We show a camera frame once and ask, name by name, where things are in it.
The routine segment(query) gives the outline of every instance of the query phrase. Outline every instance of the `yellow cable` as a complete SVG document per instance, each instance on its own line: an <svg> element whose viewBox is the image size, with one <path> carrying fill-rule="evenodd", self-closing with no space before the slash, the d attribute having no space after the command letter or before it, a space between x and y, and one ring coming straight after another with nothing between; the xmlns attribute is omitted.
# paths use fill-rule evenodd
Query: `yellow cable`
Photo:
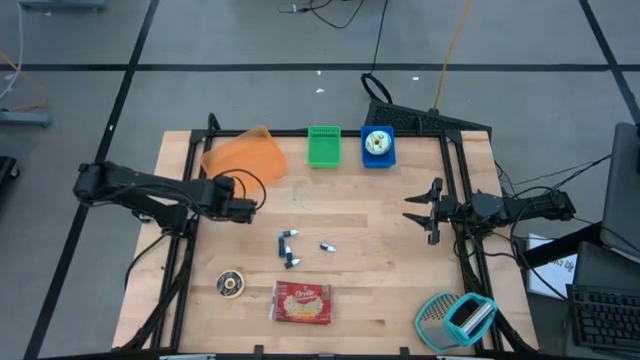
<svg viewBox="0 0 640 360"><path fill-rule="evenodd" d="M444 59L444 64L442 65L442 73L440 73L440 84L438 85L438 94L436 95L436 101L433 104L434 109L438 109L438 102L440 101L440 93L442 92L442 86L444 85L444 78L447 73L447 64L451 59L451 54L453 53L453 48L456 46L456 42L458 41L458 35L460 35L460 30L462 30L462 24L464 24L464 19L467 18L467 14L469 13L469 8L471 7L471 0L467 0L467 3L464 5L464 12L458 21L458 27L456 27L456 31L453 33L453 39L451 39L451 43L449 44L449 51L447 52L447 57Z"/></svg>
<svg viewBox="0 0 640 360"><path fill-rule="evenodd" d="M42 96L42 101L40 101L37 104L17 106L11 109L11 111L34 110L34 109L45 107L47 105L47 94L44 91L44 89L40 85L38 85L35 81L33 81L29 75L19 70L18 66L14 64L13 61L11 61L11 59L9 59L9 57L7 56L7 54L4 53L4 51L0 51L0 57L4 60L5 63L9 64L9 66L11 66L15 71L17 71L18 74L20 74L20 76L22 76L25 80L31 83L31 85L36 89L36 91L40 93L40 96Z"/></svg>

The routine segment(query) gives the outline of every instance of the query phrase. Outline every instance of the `red and white package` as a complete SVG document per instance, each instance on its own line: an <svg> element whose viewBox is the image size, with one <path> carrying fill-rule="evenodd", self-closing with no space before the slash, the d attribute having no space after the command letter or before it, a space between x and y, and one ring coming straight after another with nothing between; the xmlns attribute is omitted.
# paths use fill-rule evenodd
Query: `red and white package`
<svg viewBox="0 0 640 360"><path fill-rule="evenodd" d="M276 282L271 318L275 321L330 324L331 285Z"/></svg>

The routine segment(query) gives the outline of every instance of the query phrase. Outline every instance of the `tape roll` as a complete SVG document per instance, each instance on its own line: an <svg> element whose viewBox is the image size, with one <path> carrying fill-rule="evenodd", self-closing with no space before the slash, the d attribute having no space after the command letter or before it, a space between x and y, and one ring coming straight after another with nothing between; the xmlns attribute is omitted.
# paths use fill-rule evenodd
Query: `tape roll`
<svg viewBox="0 0 640 360"><path fill-rule="evenodd" d="M244 278L235 270L228 270L218 276L216 281L218 293L227 299L233 299L244 291Z"/></svg>

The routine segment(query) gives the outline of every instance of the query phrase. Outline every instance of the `gray floor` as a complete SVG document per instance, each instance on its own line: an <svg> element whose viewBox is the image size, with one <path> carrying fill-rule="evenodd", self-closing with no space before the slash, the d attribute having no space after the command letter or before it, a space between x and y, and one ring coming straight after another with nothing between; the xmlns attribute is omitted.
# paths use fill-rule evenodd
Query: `gray floor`
<svg viewBox="0 0 640 360"><path fill-rule="evenodd" d="M110 0L103 13L25 13L25 62L126 64L148 1ZM160 0L141 63L368 63L382 0L367 0L353 24L337 31L311 14L285 15L279 1ZM336 1L327 17L346 20L357 2ZM618 62L640 63L640 3L590 4ZM442 62L464 1L391 1L380 45L383 63ZM17 58L17 14L0 4L0 50ZM453 57L456 63L604 64L577 1L474 2ZM109 159L152 171L166 130L204 127L215 112L224 128L358 128L368 99L359 71L137 72ZM5 75L0 73L0 88ZM111 113L122 72L31 72L49 94L48 129L0 130L0 154L15 156L23 176L0 216L0 357L21 358L77 209L71 188L91 161ZM427 110L438 72L380 71L396 103ZM626 73L640 92L640 74ZM0 101L36 100L20 81ZM514 182L594 160L610 152L613 127L632 122L610 72L451 72L442 113L493 127L495 157ZM567 184L581 217L599 220L607 165ZM558 178L529 185L551 185ZM580 223L522 223L518 232L558 236ZM90 211L41 356L106 351L123 295L139 224L117 208ZM531 296L542 348L560 351L562 304Z"/></svg>

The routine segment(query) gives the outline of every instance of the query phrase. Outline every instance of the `white paper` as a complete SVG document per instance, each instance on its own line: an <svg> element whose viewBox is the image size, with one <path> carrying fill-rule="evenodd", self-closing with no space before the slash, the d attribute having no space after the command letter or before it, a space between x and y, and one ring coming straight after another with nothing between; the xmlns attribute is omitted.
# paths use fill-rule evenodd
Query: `white paper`
<svg viewBox="0 0 640 360"><path fill-rule="evenodd" d="M529 234L527 248L533 249L540 245L547 244L550 241L551 240L548 240L542 236ZM549 283L549 285L553 286L554 289L558 290L559 293L566 297L566 285L573 283L573 273L576 268L577 259L578 255L570 255L566 258L539 266L536 268L536 271L546 282ZM549 289L547 285L540 281L540 279L536 276L536 274L533 273L533 271L529 270L527 272L527 275L529 278L529 286L527 290L529 292L560 299L560 297L558 297L558 295L556 295L553 290Z"/></svg>

